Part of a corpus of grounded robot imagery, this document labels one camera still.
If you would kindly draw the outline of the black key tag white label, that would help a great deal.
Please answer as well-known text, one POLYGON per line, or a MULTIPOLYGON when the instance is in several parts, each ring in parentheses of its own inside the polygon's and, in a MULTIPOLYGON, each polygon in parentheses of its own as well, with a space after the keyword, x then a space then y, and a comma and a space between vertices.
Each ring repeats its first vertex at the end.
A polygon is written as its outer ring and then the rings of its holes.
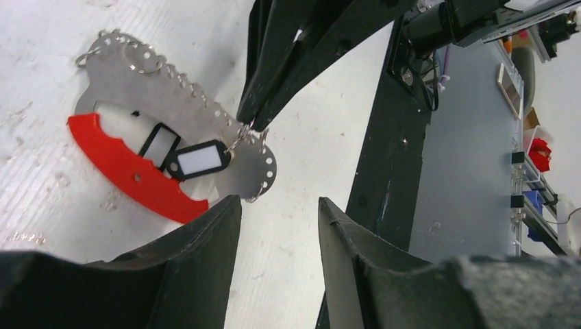
POLYGON ((164 164, 170 176, 180 182, 226 169, 231 151, 219 140, 211 140, 168 153, 164 164))

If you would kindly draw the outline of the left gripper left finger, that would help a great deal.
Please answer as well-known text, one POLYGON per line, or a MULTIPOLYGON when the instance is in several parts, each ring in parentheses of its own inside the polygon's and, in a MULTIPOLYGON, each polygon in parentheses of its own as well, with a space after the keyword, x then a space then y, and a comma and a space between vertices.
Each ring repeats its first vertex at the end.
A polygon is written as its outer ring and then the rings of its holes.
POLYGON ((242 209, 198 219, 109 262, 1 253, 2 328, 222 328, 242 209))

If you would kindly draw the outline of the red handled key tool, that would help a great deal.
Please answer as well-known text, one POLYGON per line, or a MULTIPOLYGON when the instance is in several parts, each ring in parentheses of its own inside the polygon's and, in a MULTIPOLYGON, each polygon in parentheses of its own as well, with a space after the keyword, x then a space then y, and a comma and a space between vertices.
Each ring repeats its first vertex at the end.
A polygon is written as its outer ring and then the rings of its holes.
POLYGON ((141 206, 189 223, 212 205, 182 190, 212 179, 219 198, 254 202, 272 186, 277 163, 265 133, 239 123, 154 48, 101 30, 76 66, 89 84, 68 119, 92 164, 141 206))

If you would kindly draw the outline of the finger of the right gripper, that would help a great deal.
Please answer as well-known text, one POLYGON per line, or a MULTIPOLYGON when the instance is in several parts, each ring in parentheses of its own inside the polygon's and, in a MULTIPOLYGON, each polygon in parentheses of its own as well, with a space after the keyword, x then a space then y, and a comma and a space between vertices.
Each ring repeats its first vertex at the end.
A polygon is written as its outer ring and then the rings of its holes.
POLYGON ((315 1, 255 1, 249 15, 247 72, 236 118, 268 125, 267 112, 288 74, 295 37, 315 1))
MULTIPOLYGON (((267 115, 269 124, 314 78, 374 33, 416 6, 416 1, 315 1, 295 37, 288 74, 267 115)), ((268 125, 253 125, 261 132, 268 125)))

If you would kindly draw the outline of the silver wire keyrings bunch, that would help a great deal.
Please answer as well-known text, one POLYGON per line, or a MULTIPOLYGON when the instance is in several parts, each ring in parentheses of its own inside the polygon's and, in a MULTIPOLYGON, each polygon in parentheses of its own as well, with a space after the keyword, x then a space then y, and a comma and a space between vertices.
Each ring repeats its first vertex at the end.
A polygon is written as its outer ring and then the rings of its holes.
POLYGON ((230 154, 232 153, 239 144, 244 143, 244 142, 248 142, 249 144, 254 144, 256 143, 256 141, 260 141, 260 148, 259 148, 259 152, 261 154, 265 154, 266 153, 266 148, 267 148, 267 144, 266 144, 266 139, 267 139, 267 135, 269 133, 269 128, 267 127, 265 130, 261 131, 258 136, 254 136, 254 132, 256 132, 255 130, 253 130, 253 124, 254 124, 254 120, 250 123, 250 124, 244 124, 242 125, 242 128, 238 130, 237 132, 237 137, 234 140, 234 142, 228 146, 225 151, 223 152, 224 154, 230 154))

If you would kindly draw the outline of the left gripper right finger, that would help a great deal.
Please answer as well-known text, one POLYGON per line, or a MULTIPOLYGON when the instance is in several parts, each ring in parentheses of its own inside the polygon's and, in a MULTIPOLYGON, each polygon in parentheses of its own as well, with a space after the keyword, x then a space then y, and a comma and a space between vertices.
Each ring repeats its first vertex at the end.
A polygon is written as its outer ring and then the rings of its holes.
POLYGON ((463 256, 429 263, 319 199, 331 328, 579 328, 580 259, 463 256))

